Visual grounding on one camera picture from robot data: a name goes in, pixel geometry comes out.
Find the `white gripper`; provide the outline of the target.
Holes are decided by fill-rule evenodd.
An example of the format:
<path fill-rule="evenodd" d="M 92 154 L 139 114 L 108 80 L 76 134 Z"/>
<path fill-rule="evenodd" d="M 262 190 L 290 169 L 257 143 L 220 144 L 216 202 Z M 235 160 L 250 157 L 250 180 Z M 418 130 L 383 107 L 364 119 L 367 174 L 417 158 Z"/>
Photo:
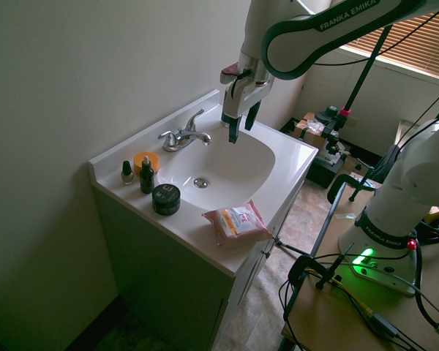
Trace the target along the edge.
<path fill-rule="evenodd" d="M 257 82 L 252 78 L 238 80 L 220 78 L 220 82 L 222 84 L 233 82 L 226 88 L 225 101 L 222 107 L 222 120 L 228 121 L 229 124 L 228 141 L 236 143 L 241 123 L 240 116 L 249 110 L 244 128 L 250 131 L 260 108 L 259 102 L 270 92 L 273 78 L 269 78 L 264 82 Z"/>

